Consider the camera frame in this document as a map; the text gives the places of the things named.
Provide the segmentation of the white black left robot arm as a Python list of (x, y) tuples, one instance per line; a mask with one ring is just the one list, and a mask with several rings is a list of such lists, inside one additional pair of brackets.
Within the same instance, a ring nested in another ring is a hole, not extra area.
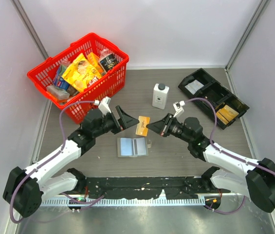
[(77, 170), (58, 177), (53, 175), (89, 151), (97, 137), (108, 132), (117, 134), (139, 123), (138, 119), (125, 113), (120, 106), (116, 106), (116, 111), (119, 118), (114, 116), (108, 105), (99, 104), (97, 109), (88, 111), (78, 129), (63, 138), (63, 144), (57, 150), (25, 169), (15, 167), (11, 170), (3, 199), (10, 205), (9, 215), (13, 223), (20, 223), (14, 218), (14, 211), (26, 218), (48, 197), (65, 191), (80, 194), (85, 190), (85, 178)]

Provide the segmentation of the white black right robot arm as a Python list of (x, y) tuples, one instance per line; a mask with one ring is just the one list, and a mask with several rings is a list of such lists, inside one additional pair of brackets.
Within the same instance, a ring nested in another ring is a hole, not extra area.
[(162, 137), (172, 135), (181, 139), (188, 144), (193, 157), (218, 166), (201, 180), (204, 191), (230, 190), (250, 198), (267, 213), (275, 209), (275, 163), (272, 160), (247, 158), (221, 147), (203, 134), (203, 127), (195, 117), (179, 123), (172, 114), (167, 114), (147, 128)]

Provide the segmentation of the gold VIP credit card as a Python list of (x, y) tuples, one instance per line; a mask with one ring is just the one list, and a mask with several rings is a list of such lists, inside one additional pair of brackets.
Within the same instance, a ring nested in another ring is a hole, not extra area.
[(148, 133), (147, 125), (150, 123), (150, 117), (139, 116), (139, 123), (137, 124), (135, 134), (146, 137)]

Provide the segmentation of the grey leather card holder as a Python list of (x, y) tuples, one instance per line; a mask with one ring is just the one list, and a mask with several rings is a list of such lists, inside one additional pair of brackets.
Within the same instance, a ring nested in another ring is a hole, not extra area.
[(117, 156), (119, 158), (148, 156), (148, 143), (146, 137), (117, 139)]

